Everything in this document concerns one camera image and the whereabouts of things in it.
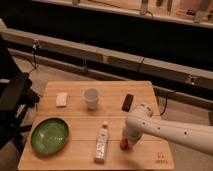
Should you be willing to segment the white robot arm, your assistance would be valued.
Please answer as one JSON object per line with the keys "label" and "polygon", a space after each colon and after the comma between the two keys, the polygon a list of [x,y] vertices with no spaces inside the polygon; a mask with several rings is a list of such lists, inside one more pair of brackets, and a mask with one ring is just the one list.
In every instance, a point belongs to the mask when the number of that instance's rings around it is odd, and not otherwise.
{"label": "white robot arm", "polygon": [[122,138],[133,147],[143,134],[156,136],[213,156],[213,126],[155,119],[152,108],[140,103],[125,119]]}

